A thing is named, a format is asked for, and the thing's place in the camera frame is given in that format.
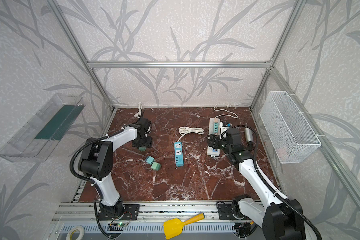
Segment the long white multicolour power strip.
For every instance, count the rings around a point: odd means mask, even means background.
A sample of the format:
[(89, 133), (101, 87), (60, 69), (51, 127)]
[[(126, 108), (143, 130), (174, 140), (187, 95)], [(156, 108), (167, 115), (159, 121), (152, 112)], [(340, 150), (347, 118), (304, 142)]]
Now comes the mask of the long white multicolour power strip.
[(214, 118), (209, 121), (209, 133), (207, 135), (207, 155), (216, 158), (220, 156), (221, 128), (214, 128)]

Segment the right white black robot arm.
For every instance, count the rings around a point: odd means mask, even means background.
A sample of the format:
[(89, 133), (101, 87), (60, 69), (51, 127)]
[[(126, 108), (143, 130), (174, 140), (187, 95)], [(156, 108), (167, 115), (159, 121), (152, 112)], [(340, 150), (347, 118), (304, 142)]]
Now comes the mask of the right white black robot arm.
[(209, 147), (226, 154), (260, 198), (261, 205), (250, 197), (240, 197), (236, 200), (236, 209), (259, 225), (267, 240), (305, 240), (305, 226), (312, 229), (317, 240), (322, 239), (317, 227), (304, 216), (300, 203), (290, 200), (273, 185), (258, 166), (255, 154), (241, 142), (234, 145), (228, 138), (221, 139), (216, 135), (209, 135), (207, 141)]

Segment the teal power strip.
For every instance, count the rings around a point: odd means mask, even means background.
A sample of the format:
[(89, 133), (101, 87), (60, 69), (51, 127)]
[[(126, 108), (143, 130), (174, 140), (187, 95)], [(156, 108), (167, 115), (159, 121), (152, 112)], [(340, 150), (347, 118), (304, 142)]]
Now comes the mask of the teal power strip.
[(183, 146), (181, 142), (174, 143), (174, 151), (175, 151), (175, 164), (176, 167), (184, 166), (184, 158), (183, 158)]

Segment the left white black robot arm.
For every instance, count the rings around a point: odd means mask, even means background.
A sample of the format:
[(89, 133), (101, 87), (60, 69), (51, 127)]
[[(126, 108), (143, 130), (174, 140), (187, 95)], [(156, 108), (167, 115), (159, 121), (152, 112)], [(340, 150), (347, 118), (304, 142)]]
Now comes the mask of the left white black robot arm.
[(72, 175), (95, 187), (100, 197), (101, 212), (111, 218), (120, 217), (125, 212), (122, 197), (111, 175), (114, 152), (128, 142), (132, 142), (134, 148), (150, 148), (153, 141), (149, 136), (151, 126), (150, 120), (140, 118), (113, 134), (89, 138), (70, 160)]

